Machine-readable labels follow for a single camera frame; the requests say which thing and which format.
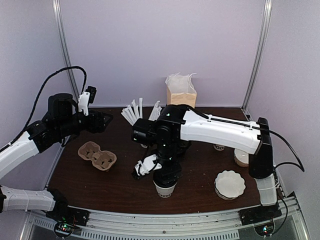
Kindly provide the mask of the white paper coffee cup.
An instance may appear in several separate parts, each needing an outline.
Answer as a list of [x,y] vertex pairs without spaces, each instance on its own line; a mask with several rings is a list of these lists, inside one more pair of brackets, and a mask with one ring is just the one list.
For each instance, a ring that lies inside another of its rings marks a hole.
[[169,198],[172,196],[173,192],[174,192],[174,189],[175,189],[175,185],[173,186],[170,186],[170,187],[161,187],[159,185],[157,185],[155,182],[154,182],[154,185],[155,185],[155,189],[157,191],[157,194],[161,197],[161,198]]

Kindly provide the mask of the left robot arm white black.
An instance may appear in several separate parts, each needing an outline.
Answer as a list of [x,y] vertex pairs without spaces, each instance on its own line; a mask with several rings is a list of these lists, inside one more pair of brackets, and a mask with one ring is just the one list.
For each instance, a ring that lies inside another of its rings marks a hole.
[[[18,165],[41,154],[52,145],[65,145],[68,136],[79,136],[82,131],[92,134],[103,133],[113,120],[113,115],[92,110],[91,93],[83,92],[79,102],[69,93],[58,93],[48,98],[48,110],[22,131],[20,137],[0,152],[0,176],[4,177]],[[0,187],[0,210],[42,210],[51,212],[61,222],[72,218],[66,198],[56,189],[23,190],[2,185]]]

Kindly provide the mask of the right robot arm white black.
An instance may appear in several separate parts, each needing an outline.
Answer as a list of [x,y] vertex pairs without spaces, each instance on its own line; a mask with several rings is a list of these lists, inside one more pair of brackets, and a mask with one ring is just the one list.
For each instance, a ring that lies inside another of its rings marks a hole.
[[179,157],[191,142],[220,145],[248,154],[248,173],[255,180],[260,197],[259,220],[268,220],[279,207],[276,190],[273,145],[268,121],[240,121],[202,113],[193,107],[167,105],[155,120],[138,119],[132,127],[134,142],[151,147],[153,154],[139,160],[133,177],[153,172],[155,185],[172,189],[182,171]]

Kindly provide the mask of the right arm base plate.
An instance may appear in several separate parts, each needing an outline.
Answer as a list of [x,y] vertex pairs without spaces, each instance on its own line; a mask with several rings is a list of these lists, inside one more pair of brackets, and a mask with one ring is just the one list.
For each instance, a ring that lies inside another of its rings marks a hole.
[[243,226],[270,221],[282,215],[282,211],[278,203],[270,206],[258,205],[255,207],[241,209],[238,213]]

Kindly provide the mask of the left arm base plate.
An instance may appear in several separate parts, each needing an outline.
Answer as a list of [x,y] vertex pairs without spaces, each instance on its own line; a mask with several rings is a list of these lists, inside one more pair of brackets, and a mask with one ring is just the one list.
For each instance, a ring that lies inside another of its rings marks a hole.
[[52,211],[45,211],[45,215],[56,222],[85,227],[89,220],[90,212],[79,208],[62,206],[55,207]]

